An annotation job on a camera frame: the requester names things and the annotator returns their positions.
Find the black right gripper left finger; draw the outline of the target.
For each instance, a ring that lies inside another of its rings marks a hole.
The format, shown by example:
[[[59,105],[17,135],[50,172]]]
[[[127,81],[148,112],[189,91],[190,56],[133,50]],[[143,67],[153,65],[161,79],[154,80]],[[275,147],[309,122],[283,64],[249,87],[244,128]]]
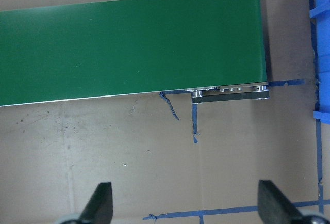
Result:
[[[113,196],[111,182],[101,182],[78,218],[78,223],[111,223]]]

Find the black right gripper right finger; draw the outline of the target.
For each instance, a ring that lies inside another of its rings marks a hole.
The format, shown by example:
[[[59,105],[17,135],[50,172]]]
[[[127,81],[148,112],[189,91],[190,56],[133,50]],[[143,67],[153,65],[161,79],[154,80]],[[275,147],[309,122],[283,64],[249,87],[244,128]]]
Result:
[[[258,183],[257,208],[263,223],[305,223],[303,214],[270,180]]]

